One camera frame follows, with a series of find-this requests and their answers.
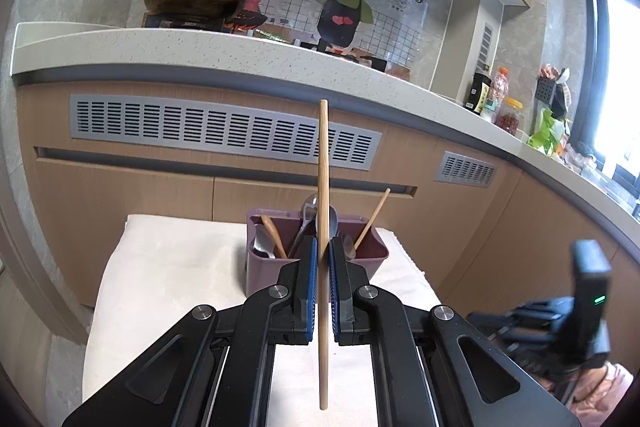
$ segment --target screw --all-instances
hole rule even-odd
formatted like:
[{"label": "screw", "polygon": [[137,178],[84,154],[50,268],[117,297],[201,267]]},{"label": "screw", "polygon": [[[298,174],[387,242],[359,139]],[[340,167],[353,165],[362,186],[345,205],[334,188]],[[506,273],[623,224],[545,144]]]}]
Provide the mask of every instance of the screw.
[{"label": "screw", "polygon": [[211,309],[211,306],[207,306],[206,304],[199,304],[193,310],[191,310],[191,315],[193,315],[193,318],[199,321],[208,319],[212,313],[213,309]]},{"label": "screw", "polygon": [[453,318],[454,312],[448,306],[437,306],[433,314],[441,321],[450,321]]},{"label": "screw", "polygon": [[289,290],[282,284],[274,284],[269,287],[269,295],[274,299],[282,299],[287,296],[287,293],[289,293]]},{"label": "screw", "polygon": [[358,290],[358,293],[360,294],[360,297],[364,299],[374,299],[378,296],[378,288],[376,288],[375,286],[366,284],[360,287],[360,289]]}]

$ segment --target air vent grille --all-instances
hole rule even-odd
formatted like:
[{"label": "air vent grille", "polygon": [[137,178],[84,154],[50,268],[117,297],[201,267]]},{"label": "air vent grille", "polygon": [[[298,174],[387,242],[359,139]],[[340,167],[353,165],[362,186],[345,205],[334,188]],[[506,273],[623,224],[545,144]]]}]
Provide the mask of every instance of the air vent grille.
[{"label": "air vent grille", "polygon": [[[318,120],[221,103],[73,94],[71,137],[317,163]],[[369,170],[382,134],[329,124],[330,164]]]},{"label": "air vent grille", "polygon": [[484,65],[489,64],[489,48],[491,47],[491,39],[494,34],[491,26],[484,25],[484,32],[482,33],[482,42],[480,44],[480,54],[478,56],[478,69],[484,71]]},{"label": "air vent grille", "polygon": [[437,182],[488,187],[494,179],[495,166],[469,156],[445,152],[436,173]]}]

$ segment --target purple utensil holder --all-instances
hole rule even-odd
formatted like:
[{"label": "purple utensil holder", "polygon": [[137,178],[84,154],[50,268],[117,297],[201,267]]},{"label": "purple utensil holder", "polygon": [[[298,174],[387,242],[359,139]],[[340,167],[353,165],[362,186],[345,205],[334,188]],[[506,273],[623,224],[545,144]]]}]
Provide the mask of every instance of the purple utensil holder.
[{"label": "purple utensil holder", "polygon": [[[293,239],[302,226],[302,213],[300,211],[268,210],[266,208],[253,208],[246,213],[246,296],[267,288],[278,281],[280,268],[287,263],[295,263],[295,259],[268,259],[256,255],[251,248],[255,239],[255,225],[262,223],[261,214],[271,217],[276,226],[285,250],[289,250]],[[362,216],[338,215],[338,232],[351,235],[355,242],[364,230],[368,219]],[[380,239],[378,232],[371,227],[365,235],[356,252],[356,258],[352,263],[359,264],[367,271],[369,279],[378,270],[382,262],[389,256],[389,251]]]}]

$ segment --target white cloth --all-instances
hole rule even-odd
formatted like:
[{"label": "white cloth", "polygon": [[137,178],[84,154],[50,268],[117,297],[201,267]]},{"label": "white cloth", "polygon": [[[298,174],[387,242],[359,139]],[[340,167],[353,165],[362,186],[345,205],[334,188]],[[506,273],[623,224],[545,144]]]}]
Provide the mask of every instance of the white cloth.
[{"label": "white cloth", "polygon": [[[439,304],[396,236],[377,230],[389,257],[371,283],[409,306],[430,310]],[[243,303],[245,257],[244,224],[129,216],[102,276],[84,358],[82,399],[198,304],[222,310]],[[329,409],[319,410],[317,329],[316,324],[309,346],[276,348],[268,425],[377,426],[369,346],[330,344]]]}]

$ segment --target apron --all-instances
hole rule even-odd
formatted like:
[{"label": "apron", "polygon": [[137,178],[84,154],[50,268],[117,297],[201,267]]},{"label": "apron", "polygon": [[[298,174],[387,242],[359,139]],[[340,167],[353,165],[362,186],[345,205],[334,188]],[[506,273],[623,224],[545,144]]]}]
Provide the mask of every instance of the apron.
[{"label": "apron", "polygon": [[340,4],[338,0],[327,0],[322,5],[322,12],[318,20],[320,37],[333,44],[346,48],[356,33],[360,23],[360,7],[362,0],[358,0],[357,8],[349,8]]}]

